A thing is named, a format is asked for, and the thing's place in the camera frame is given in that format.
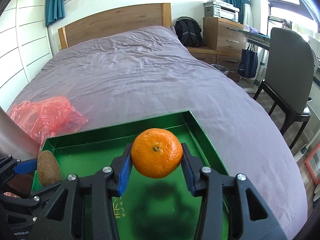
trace bed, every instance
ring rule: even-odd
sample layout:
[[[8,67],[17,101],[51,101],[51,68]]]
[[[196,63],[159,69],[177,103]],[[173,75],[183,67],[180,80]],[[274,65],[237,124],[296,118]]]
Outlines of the bed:
[[[113,25],[106,22],[107,11],[61,28],[63,50],[13,104],[66,96],[88,119],[82,130],[189,109],[229,174],[249,177],[292,239],[307,220],[307,198],[278,128],[232,80],[182,46],[170,27],[170,4],[139,6],[135,23],[126,13],[132,8],[120,8],[114,9],[118,14],[111,12]],[[120,19],[125,27],[112,29]],[[85,34],[79,35],[77,28]]]

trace printer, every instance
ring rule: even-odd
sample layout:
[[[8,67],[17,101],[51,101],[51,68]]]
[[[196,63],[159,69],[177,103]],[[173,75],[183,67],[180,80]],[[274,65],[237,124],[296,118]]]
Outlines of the printer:
[[[218,1],[210,0],[204,5],[204,17],[219,17],[225,18],[234,22],[239,21],[239,11],[240,9],[234,7],[232,4]]]

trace mandarin orange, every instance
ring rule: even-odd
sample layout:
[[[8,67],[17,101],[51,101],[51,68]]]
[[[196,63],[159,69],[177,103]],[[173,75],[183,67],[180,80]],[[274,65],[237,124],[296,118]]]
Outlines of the mandarin orange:
[[[139,173],[161,179],[180,164],[182,146],[170,131],[151,128],[139,134],[131,148],[132,163]]]

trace white wardrobe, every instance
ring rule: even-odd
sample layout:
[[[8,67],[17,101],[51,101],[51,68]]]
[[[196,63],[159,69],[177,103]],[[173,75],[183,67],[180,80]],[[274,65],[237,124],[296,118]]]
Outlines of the white wardrobe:
[[[7,111],[52,58],[45,0],[11,0],[0,16],[0,106]]]

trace kiwi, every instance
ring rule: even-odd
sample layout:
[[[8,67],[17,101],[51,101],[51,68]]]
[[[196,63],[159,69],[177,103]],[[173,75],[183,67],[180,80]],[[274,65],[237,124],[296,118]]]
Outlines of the kiwi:
[[[37,162],[38,179],[42,187],[62,180],[61,171],[57,159],[52,152],[40,152]]]

